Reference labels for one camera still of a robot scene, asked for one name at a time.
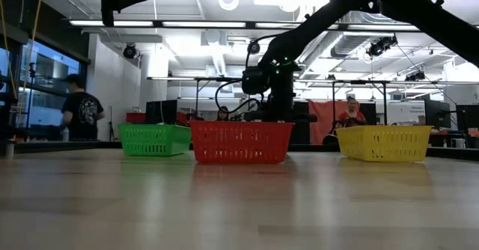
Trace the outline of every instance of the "rope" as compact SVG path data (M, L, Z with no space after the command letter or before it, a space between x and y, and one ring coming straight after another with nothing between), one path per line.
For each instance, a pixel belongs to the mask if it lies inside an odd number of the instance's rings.
M37 34L37 26L38 26L38 17L40 15L40 7L42 5L42 0L38 0L38 6L37 6L37 14L35 15L35 24L34 24L34 27L33 27L33 32L31 33L31 46L30 46L30 53L28 54L28 57L27 57L27 62L30 62L31 60L31 56L33 55L33 46L35 44L35 36ZM26 98L26 95L25 95L25 89L27 87L27 80L28 80L28 77L27 77L27 69L25 68L25 81L23 81L23 92L22 92L22 101L20 103L24 103L25 102L25 98ZM16 126L18 127L19 124L20 124L20 121L22 120L22 107L19 108L19 115L18 115L18 121L16 122Z

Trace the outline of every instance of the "table surface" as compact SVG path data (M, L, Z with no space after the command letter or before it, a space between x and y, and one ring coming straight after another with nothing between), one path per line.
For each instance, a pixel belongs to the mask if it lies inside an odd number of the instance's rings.
M479 165L290 153L196 165L121 150L0 160L0 249L479 249Z

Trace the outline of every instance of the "yellow basket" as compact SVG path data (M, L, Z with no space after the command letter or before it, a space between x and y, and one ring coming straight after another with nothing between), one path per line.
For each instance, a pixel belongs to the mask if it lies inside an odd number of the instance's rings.
M431 126L355 126L337 129L341 154L365 161L421 162Z

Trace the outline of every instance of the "green basket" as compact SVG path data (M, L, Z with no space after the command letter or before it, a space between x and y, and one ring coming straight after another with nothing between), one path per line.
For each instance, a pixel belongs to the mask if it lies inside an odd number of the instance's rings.
M173 156L189 150L190 128L172 125L120 125L121 144L128 156Z

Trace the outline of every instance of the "plastic basket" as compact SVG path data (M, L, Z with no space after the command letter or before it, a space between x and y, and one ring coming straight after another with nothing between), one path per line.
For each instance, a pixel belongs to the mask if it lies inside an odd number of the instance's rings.
M120 125L123 151L129 156L173 156L189 149L191 131L172 125Z
M286 158L293 124L191 121L196 161L276 164Z
M341 154L365 161L421 162L431 126L355 126L337 129Z
M146 114L141 112L127 112L126 122L132 124L144 124L146 121Z

